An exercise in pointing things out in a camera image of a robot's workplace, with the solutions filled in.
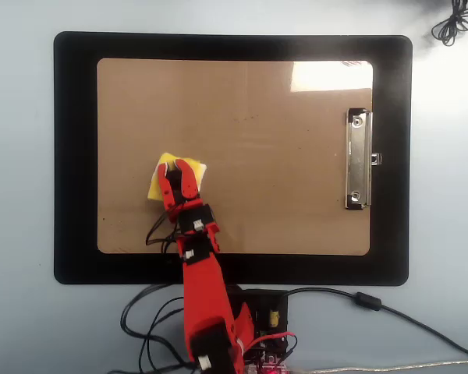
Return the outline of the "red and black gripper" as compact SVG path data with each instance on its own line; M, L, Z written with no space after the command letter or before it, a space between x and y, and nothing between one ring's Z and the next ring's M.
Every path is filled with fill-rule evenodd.
M181 235L194 235L196 233L219 232L209 204L205 204L199 196L197 179L201 175L201 163L189 158L177 158L175 161L177 169L171 169L167 163L158 165L158 186L161 190L165 211L169 220L177 224ZM189 200L176 205L176 192L179 191L183 199Z

